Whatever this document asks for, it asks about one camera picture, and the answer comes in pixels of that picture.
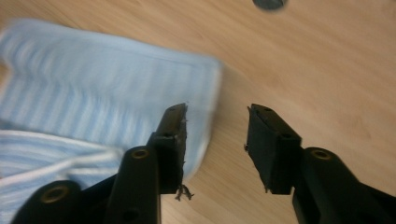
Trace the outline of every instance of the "blue cloth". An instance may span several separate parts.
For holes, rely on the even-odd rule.
[[[164,110],[188,105],[185,176],[199,167],[221,80],[211,57],[22,19],[0,34],[0,223],[39,187],[87,188],[143,146]]]

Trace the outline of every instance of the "black circular object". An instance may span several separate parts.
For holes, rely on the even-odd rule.
[[[286,0],[253,0],[253,3],[264,10],[277,10],[285,5]]]

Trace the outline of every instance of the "folded cloth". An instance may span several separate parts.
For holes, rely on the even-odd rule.
[[[11,73],[0,93],[0,223],[51,181],[87,188],[114,175],[171,105],[188,105],[184,174],[198,169],[218,60],[29,19],[0,34],[0,59]]]

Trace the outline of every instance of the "wooden surface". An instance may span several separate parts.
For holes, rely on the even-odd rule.
[[[32,17],[121,35],[227,64],[213,136],[189,181],[163,197],[163,223],[296,223],[290,196],[265,194],[243,150],[247,106],[272,107],[368,185],[396,195],[396,1],[0,0],[0,26]]]

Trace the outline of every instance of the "blue and white striped fabric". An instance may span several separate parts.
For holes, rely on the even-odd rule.
[[[216,59],[131,39],[17,20],[0,34],[11,74],[0,94],[0,223],[37,188],[83,188],[117,172],[164,110],[188,104],[185,175],[207,147],[219,94]]]

